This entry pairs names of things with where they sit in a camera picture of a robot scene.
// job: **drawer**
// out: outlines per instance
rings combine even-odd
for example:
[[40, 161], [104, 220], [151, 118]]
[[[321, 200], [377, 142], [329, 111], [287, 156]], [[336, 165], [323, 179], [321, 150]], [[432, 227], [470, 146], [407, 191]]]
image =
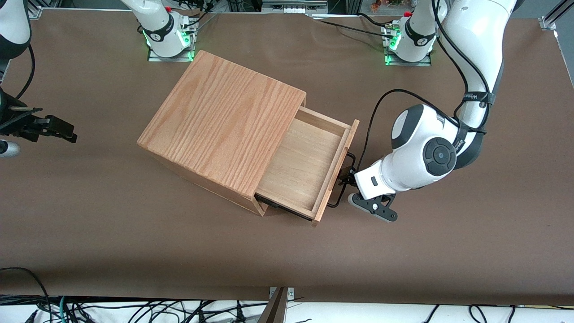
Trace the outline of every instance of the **drawer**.
[[255, 197], [320, 221], [358, 124], [300, 107]]
[[316, 225], [359, 122], [309, 110], [306, 98], [199, 51], [137, 143], [177, 175], [255, 214], [272, 205]]

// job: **drawer front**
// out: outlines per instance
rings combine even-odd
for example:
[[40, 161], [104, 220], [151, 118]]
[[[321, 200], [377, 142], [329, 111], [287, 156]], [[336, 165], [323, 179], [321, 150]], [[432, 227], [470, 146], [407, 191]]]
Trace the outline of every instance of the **drawer front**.
[[300, 107], [256, 190], [260, 201], [317, 224], [359, 121], [347, 125]]

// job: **metal frame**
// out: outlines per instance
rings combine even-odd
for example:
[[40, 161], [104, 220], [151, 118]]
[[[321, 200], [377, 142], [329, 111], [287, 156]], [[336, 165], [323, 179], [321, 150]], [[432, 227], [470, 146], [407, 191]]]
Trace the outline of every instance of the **metal frame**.
[[273, 292], [273, 297], [265, 306], [257, 323], [284, 323], [288, 299], [289, 289], [287, 287], [278, 287]]
[[574, 6], [574, 0], [560, 1], [549, 13], [538, 19], [540, 27], [545, 30], [556, 29], [556, 21], [568, 12], [572, 6]]

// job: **metal bracket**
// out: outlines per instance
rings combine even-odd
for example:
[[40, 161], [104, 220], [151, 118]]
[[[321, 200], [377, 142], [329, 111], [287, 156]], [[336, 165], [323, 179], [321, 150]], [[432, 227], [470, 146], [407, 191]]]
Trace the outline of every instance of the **metal bracket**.
[[[269, 299], [273, 297], [273, 293], [277, 290], [277, 287], [270, 287], [269, 288]], [[294, 287], [287, 287], [287, 300], [292, 301], [295, 299], [295, 288]]]
[[360, 193], [349, 195], [349, 203], [361, 210], [371, 213], [379, 219], [386, 222], [394, 222], [397, 220], [398, 214], [391, 210], [395, 195], [380, 195], [371, 199], [363, 199]]
[[555, 30], [556, 21], [564, 16], [574, 6], [574, 0], [561, 0], [548, 14], [539, 18], [542, 30]]
[[547, 26], [544, 17], [538, 18], [538, 22], [540, 23], [540, 28], [542, 28], [542, 30], [556, 30], [556, 24], [552, 23], [551, 25]]

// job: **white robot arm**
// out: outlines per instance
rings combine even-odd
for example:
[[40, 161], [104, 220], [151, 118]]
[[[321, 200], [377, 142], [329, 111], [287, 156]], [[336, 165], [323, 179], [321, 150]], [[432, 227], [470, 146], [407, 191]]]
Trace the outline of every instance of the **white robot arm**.
[[[434, 31], [435, 21], [440, 19], [440, 15], [435, 18], [435, 13], [440, 12], [437, 9], [440, 2], [421, 1], [419, 6], [425, 10], [418, 10], [417, 6], [410, 19], [432, 25]], [[443, 116], [435, 107], [424, 104], [403, 111], [391, 132], [393, 152], [355, 174], [360, 195], [349, 196], [351, 204], [383, 220], [394, 221], [396, 213], [388, 208], [388, 204], [381, 205], [385, 197], [388, 201], [388, 197], [394, 198], [395, 193], [434, 183], [478, 157], [485, 134], [484, 124], [494, 103], [503, 69], [502, 36], [515, 3], [516, 0], [454, 2], [444, 20], [442, 38], [447, 41], [442, 44], [466, 80], [466, 93], [455, 110], [455, 118]], [[418, 15], [429, 15], [427, 4], [433, 8], [431, 19], [417, 18]], [[417, 47], [413, 45], [416, 40], [410, 39], [408, 32], [402, 35], [396, 54], [403, 59], [422, 59], [428, 52], [425, 47], [430, 46], [431, 41], [424, 47]], [[435, 36], [429, 29], [423, 36], [427, 35], [434, 40]], [[414, 54], [407, 55], [409, 50]]]
[[30, 44], [26, 0], [0, 0], [0, 59], [12, 59]]
[[159, 56], [172, 57], [190, 46], [182, 37], [189, 24], [186, 17], [170, 11], [160, 0], [121, 0], [135, 14], [149, 47]]

